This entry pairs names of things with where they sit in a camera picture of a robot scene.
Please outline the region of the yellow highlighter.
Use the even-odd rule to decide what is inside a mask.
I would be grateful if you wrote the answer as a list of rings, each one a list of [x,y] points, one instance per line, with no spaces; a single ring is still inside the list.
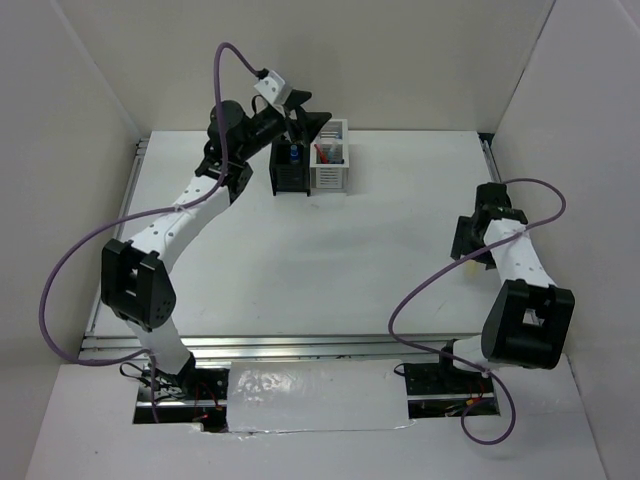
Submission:
[[[464,269],[466,275],[474,276],[478,270],[478,263],[475,261],[466,262]]]

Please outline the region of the clear spray bottle blue cap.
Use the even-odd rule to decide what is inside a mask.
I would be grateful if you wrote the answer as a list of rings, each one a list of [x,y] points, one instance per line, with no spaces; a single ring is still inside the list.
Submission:
[[[296,144],[290,146],[289,161],[291,165],[298,165],[300,163],[300,149]]]

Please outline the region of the red pen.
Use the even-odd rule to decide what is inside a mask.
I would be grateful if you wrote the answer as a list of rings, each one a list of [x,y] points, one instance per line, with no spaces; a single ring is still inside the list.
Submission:
[[[319,164],[330,164],[327,156],[330,147],[324,144],[315,144],[314,148],[317,155],[317,162]]]

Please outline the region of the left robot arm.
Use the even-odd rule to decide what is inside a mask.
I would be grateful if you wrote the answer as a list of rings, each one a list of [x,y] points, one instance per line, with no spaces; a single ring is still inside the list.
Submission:
[[[244,191],[253,156],[278,140],[307,147],[331,120],[329,112],[304,109],[310,97],[295,90],[282,107],[269,105],[253,116],[234,100],[214,106],[204,158],[175,205],[130,239],[103,247],[101,301],[150,352],[152,376],[176,399],[193,394],[203,378],[172,319],[177,296],[170,272],[204,227]]]

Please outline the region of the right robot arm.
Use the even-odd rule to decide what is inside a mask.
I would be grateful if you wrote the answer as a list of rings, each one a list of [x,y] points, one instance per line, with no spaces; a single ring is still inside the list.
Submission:
[[[558,364],[575,307],[571,290],[560,288],[545,271],[534,249],[525,213],[512,206],[507,186],[485,183],[476,188],[474,213],[458,218],[451,258],[460,260],[482,247],[513,241],[478,256],[498,272],[501,289],[482,332],[452,340],[443,348],[436,379],[448,392],[460,391],[476,371],[517,366],[551,370]]]

